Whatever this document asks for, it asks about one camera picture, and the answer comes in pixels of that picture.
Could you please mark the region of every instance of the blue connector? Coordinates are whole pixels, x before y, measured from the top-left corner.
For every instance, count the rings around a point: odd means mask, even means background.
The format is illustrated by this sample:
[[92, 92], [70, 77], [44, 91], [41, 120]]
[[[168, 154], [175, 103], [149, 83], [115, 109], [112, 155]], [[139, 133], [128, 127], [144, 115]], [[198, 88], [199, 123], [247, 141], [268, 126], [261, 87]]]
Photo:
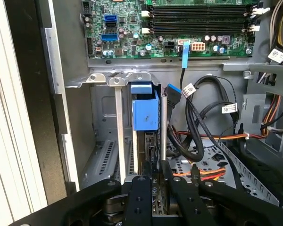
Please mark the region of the blue connector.
[[178, 104], [181, 98], [180, 89], [173, 86], [172, 84], [168, 84], [168, 86], [165, 88], [164, 94], [168, 98], [168, 106], [174, 109], [175, 105]]
[[117, 15], [105, 15], [104, 21], [106, 21], [106, 22], [116, 22], [117, 21]]
[[102, 34], [101, 39], [102, 41], [116, 41], [117, 34]]

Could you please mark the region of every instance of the sata port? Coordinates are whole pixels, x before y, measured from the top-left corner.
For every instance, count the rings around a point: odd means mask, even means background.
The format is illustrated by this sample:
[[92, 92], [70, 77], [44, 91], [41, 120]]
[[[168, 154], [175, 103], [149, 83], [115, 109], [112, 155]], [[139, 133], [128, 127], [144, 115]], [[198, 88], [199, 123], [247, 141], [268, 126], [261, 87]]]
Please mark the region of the sata port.
[[115, 22], [107, 22], [105, 23], [106, 27], [117, 27], [117, 24]]

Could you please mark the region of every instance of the cable label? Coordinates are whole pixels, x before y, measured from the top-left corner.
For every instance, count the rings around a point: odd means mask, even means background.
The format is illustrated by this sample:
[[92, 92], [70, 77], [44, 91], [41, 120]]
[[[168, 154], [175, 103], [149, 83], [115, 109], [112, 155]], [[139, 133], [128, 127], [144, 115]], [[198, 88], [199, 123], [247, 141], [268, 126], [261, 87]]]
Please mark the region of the cable label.
[[192, 83], [187, 85], [186, 87], [183, 88], [182, 93], [185, 98], [188, 98], [190, 95], [192, 95], [196, 91], [195, 87], [193, 86]]
[[270, 54], [268, 55], [268, 58], [271, 60], [274, 60], [278, 62], [279, 64], [283, 61], [283, 52], [280, 52], [277, 49], [273, 49]]
[[222, 114], [233, 113], [238, 111], [237, 103], [222, 107]]

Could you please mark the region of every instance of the metal bracket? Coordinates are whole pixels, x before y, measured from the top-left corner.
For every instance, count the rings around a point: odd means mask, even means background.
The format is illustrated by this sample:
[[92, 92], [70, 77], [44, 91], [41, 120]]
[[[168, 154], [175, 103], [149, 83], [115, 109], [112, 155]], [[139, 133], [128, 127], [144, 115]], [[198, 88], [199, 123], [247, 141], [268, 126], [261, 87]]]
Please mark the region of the metal bracket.
[[237, 125], [243, 123], [245, 132], [260, 134], [265, 98], [266, 94], [243, 95], [242, 109]]

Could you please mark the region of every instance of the capacitor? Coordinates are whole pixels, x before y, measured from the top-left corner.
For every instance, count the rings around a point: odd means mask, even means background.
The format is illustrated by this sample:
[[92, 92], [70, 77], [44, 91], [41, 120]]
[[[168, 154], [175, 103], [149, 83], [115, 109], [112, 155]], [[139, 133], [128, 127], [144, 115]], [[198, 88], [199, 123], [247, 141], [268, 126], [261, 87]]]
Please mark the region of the capacitor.
[[152, 49], [152, 46], [151, 46], [150, 44], [147, 44], [147, 45], [146, 45], [146, 50], [147, 50], [147, 51], [150, 51], [151, 49]]
[[122, 27], [120, 27], [119, 29], [118, 29], [118, 32], [120, 32], [120, 33], [123, 33], [125, 30], [124, 30], [124, 28], [122, 28]]
[[221, 48], [219, 49], [219, 53], [221, 53], [221, 54], [225, 53], [225, 48], [221, 47]]
[[141, 57], [142, 57], [142, 56], [144, 57], [145, 55], [146, 55], [146, 51], [145, 51], [145, 50], [141, 50], [141, 51], [140, 51], [140, 56], [141, 56]]
[[217, 37], [215, 35], [211, 36], [211, 41], [216, 41]]
[[109, 55], [109, 56], [113, 56], [113, 55], [114, 55], [113, 50], [109, 50], [109, 51], [108, 51], [108, 55]]
[[163, 41], [163, 40], [164, 40], [164, 38], [162, 36], [157, 37], [157, 41]]
[[213, 46], [213, 51], [218, 52], [219, 46]]
[[86, 16], [86, 17], [84, 18], [84, 21], [85, 21], [85, 22], [90, 22], [90, 18]]
[[208, 35], [204, 36], [204, 41], [209, 41], [210, 39], [211, 38]]

